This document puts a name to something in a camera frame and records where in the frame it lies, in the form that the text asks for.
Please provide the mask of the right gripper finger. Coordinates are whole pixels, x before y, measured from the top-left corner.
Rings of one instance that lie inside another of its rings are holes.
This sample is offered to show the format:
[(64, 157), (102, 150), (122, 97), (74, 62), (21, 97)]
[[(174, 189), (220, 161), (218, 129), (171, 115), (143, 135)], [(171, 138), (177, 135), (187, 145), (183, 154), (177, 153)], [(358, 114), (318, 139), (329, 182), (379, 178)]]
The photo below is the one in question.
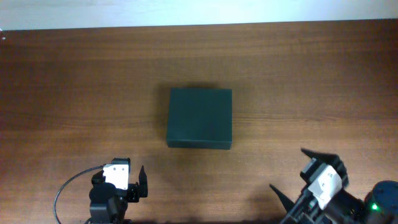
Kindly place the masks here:
[(341, 177), (343, 187), (348, 186), (347, 169), (339, 155), (316, 152), (306, 148), (301, 148), (301, 151), (311, 159), (300, 173), (300, 177), (305, 181), (307, 186), (315, 181), (326, 165), (332, 166), (332, 168), (334, 168), (337, 174)]
[(282, 203), (283, 207), (285, 208), (286, 212), (289, 213), (291, 209), (294, 207), (293, 201), (288, 198), (285, 194), (283, 194), (278, 188), (276, 188), (274, 185), (270, 184), (269, 187), (276, 193), (278, 196), (280, 202)]

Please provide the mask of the dark green box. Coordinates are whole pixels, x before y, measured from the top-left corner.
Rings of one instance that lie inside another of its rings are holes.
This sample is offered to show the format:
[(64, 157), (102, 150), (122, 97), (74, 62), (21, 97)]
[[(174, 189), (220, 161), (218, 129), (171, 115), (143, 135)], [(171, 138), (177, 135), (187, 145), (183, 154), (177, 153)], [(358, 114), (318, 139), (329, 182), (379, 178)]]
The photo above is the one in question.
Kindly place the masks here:
[(168, 147), (230, 150), (233, 142), (230, 89), (170, 90)]

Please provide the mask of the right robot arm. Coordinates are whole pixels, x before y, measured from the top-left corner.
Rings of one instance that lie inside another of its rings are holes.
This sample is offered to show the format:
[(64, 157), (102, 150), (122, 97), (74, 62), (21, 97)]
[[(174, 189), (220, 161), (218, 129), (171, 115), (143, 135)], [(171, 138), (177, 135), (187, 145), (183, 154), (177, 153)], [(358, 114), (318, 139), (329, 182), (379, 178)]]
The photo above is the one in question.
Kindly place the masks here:
[(349, 178), (337, 154), (302, 148), (310, 162), (300, 172), (305, 186), (296, 201), (291, 201), (275, 186), (286, 210), (281, 223), (397, 223), (397, 182), (382, 180), (361, 200), (346, 191)]

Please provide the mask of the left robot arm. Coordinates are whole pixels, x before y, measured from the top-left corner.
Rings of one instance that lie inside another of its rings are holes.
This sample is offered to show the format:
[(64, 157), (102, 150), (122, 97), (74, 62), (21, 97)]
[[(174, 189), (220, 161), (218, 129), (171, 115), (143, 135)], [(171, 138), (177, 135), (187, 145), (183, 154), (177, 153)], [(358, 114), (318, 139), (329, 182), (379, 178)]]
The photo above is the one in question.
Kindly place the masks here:
[(129, 183), (128, 164), (106, 164), (91, 181), (93, 188), (89, 198), (92, 223), (131, 223), (130, 219), (125, 218), (128, 205), (148, 196), (144, 167), (141, 167), (139, 181), (134, 184)]

